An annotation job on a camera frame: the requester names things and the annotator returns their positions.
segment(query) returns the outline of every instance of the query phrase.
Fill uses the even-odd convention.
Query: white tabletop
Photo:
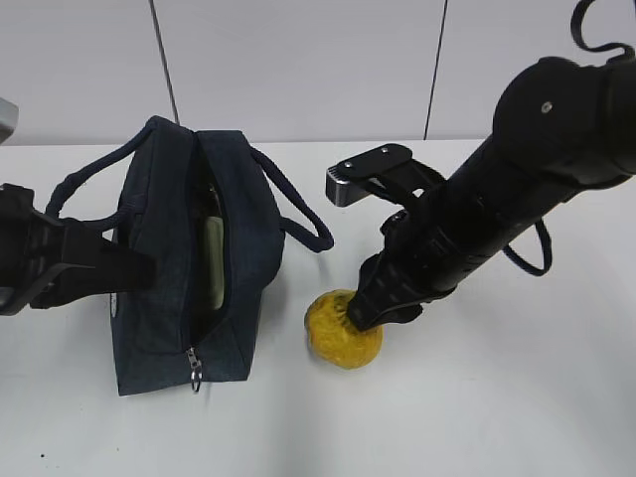
[[[447,176],[477,142],[404,144]],[[308,353],[307,306],[355,288],[396,209],[375,198],[333,207],[325,169],[377,145],[261,146],[336,247],[315,255],[287,239],[245,383],[118,397],[106,297],[0,317],[0,475],[636,475],[636,183],[548,216],[546,277],[500,254],[415,322],[387,326],[366,368],[345,372]],[[111,149],[0,147],[0,182],[35,189],[42,210],[67,173]],[[91,180],[65,212],[111,213],[125,169]],[[533,234],[516,246],[539,261]]]

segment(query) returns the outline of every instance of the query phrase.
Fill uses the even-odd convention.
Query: yellow mesh ball
[[[322,359],[347,370],[370,363],[382,346],[382,327],[360,332],[347,317],[355,291],[334,290],[319,296],[305,316],[309,343]]]

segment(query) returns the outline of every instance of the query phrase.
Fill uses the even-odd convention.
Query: bag handle
[[[297,222],[286,217],[280,218],[280,228],[300,241],[311,251],[320,252],[334,246],[334,238],[327,226],[320,220],[314,211],[305,203],[296,188],[289,179],[271,162],[267,156],[251,147],[251,157],[260,165],[265,175],[274,183],[280,192],[298,209],[316,228],[318,236],[313,235]]]
[[[46,208],[46,214],[50,217],[58,219],[60,217],[60,211],[65,202],[76,192],[76,190],[88,179],[104,170],[107,167],[125,159],[130,154],[135,152],[141,144],[147,139],[152,131],[155,129],[153,122],[148,122],[141,131],[137,133],[132,139],[125,143],[120,148],[106,154],[100,159],[82,167],[77,172],[73,172],[67,178],[58,184],[51,195],[51,200]],[[120,204],[117,212],[111,216],[106,217],[98,221],[84,221],[83,223],[90,229],[105,232],[110,229],[114,229],[121,224],[126,217],[129,217],[135,212],[143,211],[145,207],[145,196],[135,196],[130,202]]]

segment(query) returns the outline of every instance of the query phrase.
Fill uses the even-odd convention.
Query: black handle loop
[[[271,159],[253,147],[251,148],[251,157],[260,165],[265,175],[274,183],[280,192],[283,193],[289,202],[311,221],[316,228],[318,236],[313,235],[300,224],[286,217],[280,218],[280,227],[312,251],[320,252],[333,247],[334,238],[331,232],[329,232],[329,229],[327,229],[327,226],[325,226],[316,213],[309,208],[291,182],[289,182],[280,169],[271,162]]]
[[[125,143],[119,149],[106,154],[100,159],[88,164],[67,176],[67,178],[53,191],[51,200],[46,208],[46,214],[53,218],[60,216],[60,211],[65,202],[76,192],[76,190],[88,179],[104,170],[107,167],[125,159],[146,140],[150,133],[155,129],[153,122],[148,122],[141,131],[137,133],[130,141]],[[86,221],[84,224],[96,231],[105,232],[117,227],[126,217],[134,212],[140,212],[145,207],[145,196],[136,196],[130,203],[121,204],[119,210],[111,216],[98,221]]]
[[[512,250],[512,248],[509,245],[506,245],[504,247],[504,254],[519,268],[529,273],[530,275],[544,276],[546,273],[548,273],[550,268],[553,266],[553,241],[550,238],[550,233],[548,232],[548,229],[546,228],[546,224],[544,224],[543,219],[540,219],[535,224],[535,229],[537,229],[537,235],[539,236],[542,252],[544,254],[543,268],[536,268],[534,265],[531,265],[528,262],[526,262],[514,250]]]

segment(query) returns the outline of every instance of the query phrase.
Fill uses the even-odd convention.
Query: navy blue bag
[[[193,132],[157,116],[130,142],[71,174],[47,214],[57,217],[90,176],[132,152],[117,212],[85,223],[114,229],[114,241],[156,263],[152,288],[111,297],[119,394],[247,379],[261,293],[278,271],[285,233],[319,252],[333,246],[329,230],[239,131]],[[263,172],[317,236],[280,215]],[[210,235],[222,244],[216,251]]]

